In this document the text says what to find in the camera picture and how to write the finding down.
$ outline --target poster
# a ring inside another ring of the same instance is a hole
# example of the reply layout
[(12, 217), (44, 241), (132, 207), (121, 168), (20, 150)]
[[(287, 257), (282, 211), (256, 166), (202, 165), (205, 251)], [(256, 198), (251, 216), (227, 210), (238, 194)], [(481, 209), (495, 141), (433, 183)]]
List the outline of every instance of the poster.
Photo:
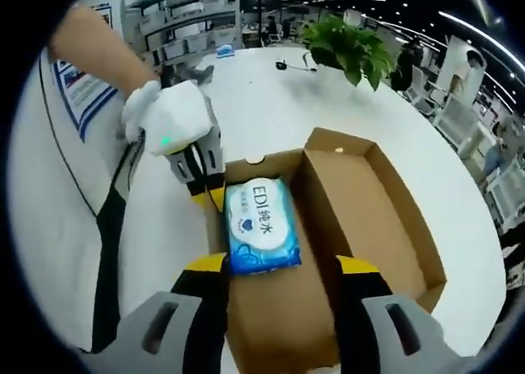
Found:
[[(92, 8), (113, 28), (112, 8), (109, 3), (101, 3)], [(117, 89), (79, 71), (70, 63), (58, 60), (53, 65), (58, 90), (66, 110), (79, 131), (80, 138), (84, 140), (89, 122), (116, 94)]]

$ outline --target white table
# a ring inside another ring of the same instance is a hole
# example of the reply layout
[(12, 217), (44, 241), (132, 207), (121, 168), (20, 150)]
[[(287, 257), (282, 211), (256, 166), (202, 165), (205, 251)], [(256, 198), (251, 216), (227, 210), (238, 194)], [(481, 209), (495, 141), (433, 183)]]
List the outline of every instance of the white table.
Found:
[[(315, 126), (376, 141), (420, 207), (448, 283), (432, 314), (461, 355), (479, 351), (505, 297), (504, 266), (489, 211), (472, 177), (425, 118), (381, 84), (352, 89), (341, 81), (321, 92), (316, 74), (278, 71), (275, 61), (302, 66), (297, 48), (247, 49), (234, 57), (206, 56), (215, 65), (212, 99), (227, 161), (256, 161), (303, 147)], [(121, 242), (121, 311), (127, 314), (158, 290), (169, 290), (183, 266), (207, 252), (202, 211), (167, 160), (144, 155), (135, 174)]]

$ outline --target potted plant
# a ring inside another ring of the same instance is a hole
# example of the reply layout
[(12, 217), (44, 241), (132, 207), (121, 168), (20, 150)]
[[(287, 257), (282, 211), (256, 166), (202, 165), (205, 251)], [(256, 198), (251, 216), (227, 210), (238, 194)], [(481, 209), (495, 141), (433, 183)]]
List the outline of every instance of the potted plant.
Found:
[(375, 32), (348, 25), (339, 17), (306, 24), (302, 38), (318, 66), (343, 71), (354, 86), (366, 77), (376, 91), (394, 69), (392, 56)]

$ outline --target open cardboard box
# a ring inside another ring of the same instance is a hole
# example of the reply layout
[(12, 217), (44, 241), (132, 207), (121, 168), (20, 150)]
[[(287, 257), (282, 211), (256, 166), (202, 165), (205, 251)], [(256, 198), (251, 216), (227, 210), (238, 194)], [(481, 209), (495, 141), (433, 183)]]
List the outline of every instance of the open cardboard box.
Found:
[[(333, 257), (377, 267), (394, 294), (436, 306), (445, 273), (412, 195), (373, 142), (316, 128), (305, 148), (226, 165), (226, 184), (280, 177), (293, 198), (302, 265), (231, 280), (228, 342), (243, 374), (302, 373), (339, 362)], [(208, 198), (210, 252), (227, 251)]]

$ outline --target package of tissues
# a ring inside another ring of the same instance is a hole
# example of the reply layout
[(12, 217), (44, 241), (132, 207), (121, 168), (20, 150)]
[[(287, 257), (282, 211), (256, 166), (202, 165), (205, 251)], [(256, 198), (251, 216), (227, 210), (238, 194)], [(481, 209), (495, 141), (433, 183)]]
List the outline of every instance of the package of tissues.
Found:
[(301, 264), (290, 194), (281, 180), (227, 187), (225, 206), (233, 274)]

